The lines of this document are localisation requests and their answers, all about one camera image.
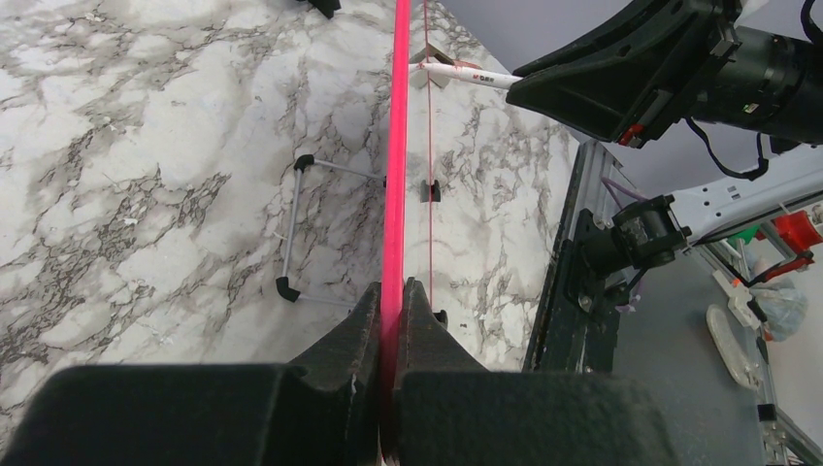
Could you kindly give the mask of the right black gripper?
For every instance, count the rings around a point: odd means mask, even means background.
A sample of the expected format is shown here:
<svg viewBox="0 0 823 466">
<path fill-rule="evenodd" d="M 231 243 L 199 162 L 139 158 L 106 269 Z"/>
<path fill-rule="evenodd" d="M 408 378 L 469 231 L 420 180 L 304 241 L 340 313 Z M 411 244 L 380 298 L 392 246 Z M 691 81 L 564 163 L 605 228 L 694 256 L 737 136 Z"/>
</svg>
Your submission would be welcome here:
<svg viewBox="0 0 823 466">
<path fill-rule="evenodd" d="M 507 102 L 601 142 L 641 148 L 689 114 L 740 41 L 737 1 L 633 1 L 514 71 Z"/>
</svg>

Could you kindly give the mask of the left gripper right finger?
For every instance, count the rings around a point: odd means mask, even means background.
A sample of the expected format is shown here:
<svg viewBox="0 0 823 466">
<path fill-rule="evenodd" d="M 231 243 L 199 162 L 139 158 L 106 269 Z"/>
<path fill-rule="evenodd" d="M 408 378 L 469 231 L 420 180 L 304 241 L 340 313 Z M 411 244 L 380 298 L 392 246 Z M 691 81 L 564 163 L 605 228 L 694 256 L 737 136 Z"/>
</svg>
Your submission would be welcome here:
<svg viewBox="0 0 823 466">
<path fill-rule="evenodd" d="M 409 279 L 397 329 L 392 457 L 400 465 L 676 465 L 638 383 L 608 375 L 494 372 L 436 319 Z"/>
</svg>

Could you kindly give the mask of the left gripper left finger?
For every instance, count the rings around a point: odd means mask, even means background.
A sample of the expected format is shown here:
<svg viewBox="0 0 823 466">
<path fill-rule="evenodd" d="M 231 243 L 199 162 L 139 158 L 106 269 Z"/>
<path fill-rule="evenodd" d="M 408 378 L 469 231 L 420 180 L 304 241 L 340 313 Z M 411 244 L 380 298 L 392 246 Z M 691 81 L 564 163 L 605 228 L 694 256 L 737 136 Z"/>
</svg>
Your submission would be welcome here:
<svg viewBox="0 0 823 466">
<path fill-rule="evenodd" d="M 50 377 L 5 465 L 374 465 L 380 286 L 286 363 L 85 365 Z"/>
</svg>

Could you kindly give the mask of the red white marker pen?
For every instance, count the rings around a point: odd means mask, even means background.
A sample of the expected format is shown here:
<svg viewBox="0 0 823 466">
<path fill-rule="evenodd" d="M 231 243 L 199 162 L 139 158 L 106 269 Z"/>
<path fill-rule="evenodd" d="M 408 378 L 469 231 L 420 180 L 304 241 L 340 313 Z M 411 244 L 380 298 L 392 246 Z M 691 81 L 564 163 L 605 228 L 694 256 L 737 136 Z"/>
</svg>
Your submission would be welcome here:
<svg viewBox="0 0 823 466">
<path fill-rule="evenodd" d="M 420 62 L 409 65 L 409 72 L 426 72 L 429 75 L 445 77 L 465 83 L 474 83 L 499 89 L 510 89 L 515 83 L 522 80 L 514 75 L 501 74 L 483 69 L 448 65 L 434 62 Z"/>
</svg>

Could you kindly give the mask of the red framed whiteboard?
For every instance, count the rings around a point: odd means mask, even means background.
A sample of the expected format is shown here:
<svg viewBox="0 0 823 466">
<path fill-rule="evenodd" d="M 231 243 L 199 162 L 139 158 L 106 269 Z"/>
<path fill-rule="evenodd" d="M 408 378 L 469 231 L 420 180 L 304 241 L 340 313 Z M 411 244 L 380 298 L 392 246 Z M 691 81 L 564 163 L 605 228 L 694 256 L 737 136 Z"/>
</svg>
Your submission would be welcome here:
<svg viewBox="0 0 823 466">
<path fill-rule="evenodd" d="M 415 333 L 439 326 L 427 293 L 432 286 L 432 83 L 409 84 L 410 57 L 429 39 L 428 4 L 395 4 L 380 298 L 380 449 L 387 465 L 400 464 L 401 379 L 412 364 Z"/>
</svg>

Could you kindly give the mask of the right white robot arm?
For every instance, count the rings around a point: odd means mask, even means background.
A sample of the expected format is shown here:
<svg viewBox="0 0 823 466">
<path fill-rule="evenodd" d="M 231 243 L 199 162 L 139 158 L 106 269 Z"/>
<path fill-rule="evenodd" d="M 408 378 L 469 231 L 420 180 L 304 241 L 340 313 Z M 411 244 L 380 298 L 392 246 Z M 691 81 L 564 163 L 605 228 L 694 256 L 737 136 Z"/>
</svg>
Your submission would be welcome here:
<svg viewBox="0 0 823 466">
<path fill-rule="evenodd" d="M 822 140 L 822 33 L 808 10 L 797 39 L 741 24 L 741 1 L 523 1 L 512 37 L 510 104 L 551 117 L 656 167 L 719 137 L 718 169 L 756 175 L 771 153 Z"/>
</svg>

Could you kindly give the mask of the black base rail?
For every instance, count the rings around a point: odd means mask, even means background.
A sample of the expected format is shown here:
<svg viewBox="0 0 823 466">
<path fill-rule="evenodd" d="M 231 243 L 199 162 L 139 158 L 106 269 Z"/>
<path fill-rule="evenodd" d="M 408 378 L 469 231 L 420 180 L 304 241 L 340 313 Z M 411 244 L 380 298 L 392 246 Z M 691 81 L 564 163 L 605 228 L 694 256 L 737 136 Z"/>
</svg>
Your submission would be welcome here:
<svg viewBox="0 0 823 466">
<path fill-rule="evenodd" d="M 605 301 L 580 252 L 582 241 L 610 228 L 618 206 L 602 178 L 616 160 L 596 141 L 578 147 L 554 248 L 522 370 L 609 373 L 620 316 Z"/>
</svg>

